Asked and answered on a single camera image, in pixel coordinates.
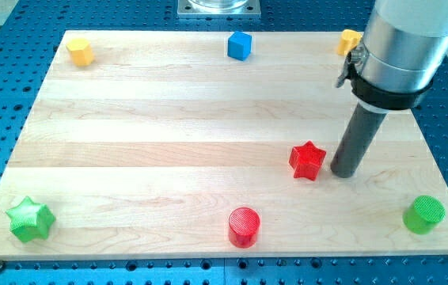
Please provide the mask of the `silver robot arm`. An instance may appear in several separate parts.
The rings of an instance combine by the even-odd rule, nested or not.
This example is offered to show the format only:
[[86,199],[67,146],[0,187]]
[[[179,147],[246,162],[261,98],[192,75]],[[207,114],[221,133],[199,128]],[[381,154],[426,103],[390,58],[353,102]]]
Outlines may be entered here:
[[377,0],[344,62],[357,108],[379,115],[417,106],[448,50],[448,0]]

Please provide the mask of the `yellow block behind arm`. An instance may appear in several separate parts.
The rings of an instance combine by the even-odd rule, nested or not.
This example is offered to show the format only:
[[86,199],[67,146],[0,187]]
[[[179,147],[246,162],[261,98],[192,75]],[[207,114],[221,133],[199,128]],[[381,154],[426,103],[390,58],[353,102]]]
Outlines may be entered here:
[[363,35],[361,32],[345,29],[340,34],[340,40],[336,47],[337,55],[346,55],[350,50],[356,48],[361,41]]

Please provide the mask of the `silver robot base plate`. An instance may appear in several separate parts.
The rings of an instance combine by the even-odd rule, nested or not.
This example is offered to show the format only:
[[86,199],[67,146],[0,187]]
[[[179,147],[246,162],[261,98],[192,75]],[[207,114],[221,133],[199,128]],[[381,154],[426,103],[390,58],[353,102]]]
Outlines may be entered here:
[[177,15],[198,17],[260,17],[260,0],[178,0]]

